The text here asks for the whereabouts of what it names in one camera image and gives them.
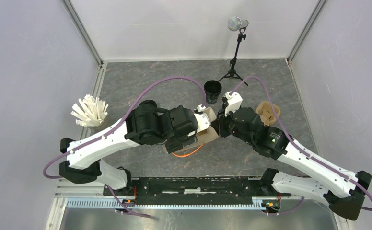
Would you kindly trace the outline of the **paper takeout bag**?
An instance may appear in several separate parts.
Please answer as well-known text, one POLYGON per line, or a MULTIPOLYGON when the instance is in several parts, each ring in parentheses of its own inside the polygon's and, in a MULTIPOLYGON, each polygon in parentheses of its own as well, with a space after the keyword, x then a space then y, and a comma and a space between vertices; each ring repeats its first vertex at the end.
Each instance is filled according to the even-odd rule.
POLYGON ((216 114, 214 110, 212 109, 211 117, 210 117, 211 124, 208 129, 202 132, 199 132, 199 133, 197 132, 193 138, 183 143, 169 144, 169 141, 167 141, 164 147, 165 153, 174 153, 174 154, 182 153, 188 149, 199 147, 202 144, 205 144, 205 143, 208 143, 208 142, 211 142, 217 139, 219 135, 215 131, 214 127, 211 126, 214 124, 214 121, 216 119, 217 119, 216 114))

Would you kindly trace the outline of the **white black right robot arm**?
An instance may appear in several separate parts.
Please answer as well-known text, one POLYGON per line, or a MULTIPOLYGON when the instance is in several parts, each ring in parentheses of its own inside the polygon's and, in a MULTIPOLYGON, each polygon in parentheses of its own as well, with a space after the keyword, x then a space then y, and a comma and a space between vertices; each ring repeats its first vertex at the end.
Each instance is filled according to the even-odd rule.
POLYGON ((352 221, 357 220, 364 209, 371 174, 332 164, 281 129, 264 125, 252 108, 243 107, 229 113, 221 109, 213 126, 221 137, 232 135, 250 145, 259 155, 288 164, 307 175, 301 178, 266 169, 259 183, 263 194, 271 196, 279 192, 311 198, 352 221))

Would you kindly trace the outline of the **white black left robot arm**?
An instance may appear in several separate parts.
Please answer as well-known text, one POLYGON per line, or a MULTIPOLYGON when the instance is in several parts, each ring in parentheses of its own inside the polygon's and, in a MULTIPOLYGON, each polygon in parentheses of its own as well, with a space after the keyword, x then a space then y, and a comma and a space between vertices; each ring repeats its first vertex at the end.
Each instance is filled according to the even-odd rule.
POLYGON ((113 126, 69 143, 69 155, 59 164, 59 175, 75 184, 98 181, 128 195, 133 190, 129 171, 107 164, 104 157, 141 145, 164 145, 172 153, 194 143, 198 129, 198 119, 191 109, 180 105, 168 110, 145 100, 113 126))

